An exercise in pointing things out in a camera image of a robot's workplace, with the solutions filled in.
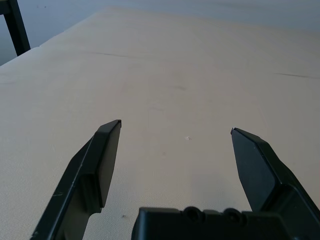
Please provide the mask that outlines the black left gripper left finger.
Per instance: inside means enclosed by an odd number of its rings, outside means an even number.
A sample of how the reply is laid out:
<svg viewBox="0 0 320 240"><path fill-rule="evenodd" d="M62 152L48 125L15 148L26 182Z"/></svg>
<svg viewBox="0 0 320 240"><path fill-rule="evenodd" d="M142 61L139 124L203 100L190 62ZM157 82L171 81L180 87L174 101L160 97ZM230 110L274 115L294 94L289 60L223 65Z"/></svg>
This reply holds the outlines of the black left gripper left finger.
<svg viewBox="0 0 320 240"><path fill-rule="evenodd" d="M91 215L106 205L121 126L119 119L101 125L72 157L31 239L83 239Z"/></svg>

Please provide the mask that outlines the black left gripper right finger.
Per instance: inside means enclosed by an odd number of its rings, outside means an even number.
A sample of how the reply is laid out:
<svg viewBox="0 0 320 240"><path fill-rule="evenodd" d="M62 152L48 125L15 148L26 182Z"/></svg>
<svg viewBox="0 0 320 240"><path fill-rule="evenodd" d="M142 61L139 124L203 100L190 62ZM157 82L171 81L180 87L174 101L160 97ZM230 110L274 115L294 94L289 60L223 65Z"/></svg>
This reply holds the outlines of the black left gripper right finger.
<svg viewBox="0 0 320 240"><path fill-rule="evenodd" d="M318 240L320 210L270 144L239 128L230 134L239 180L251 210L278 214L294 240Z"/></svg>

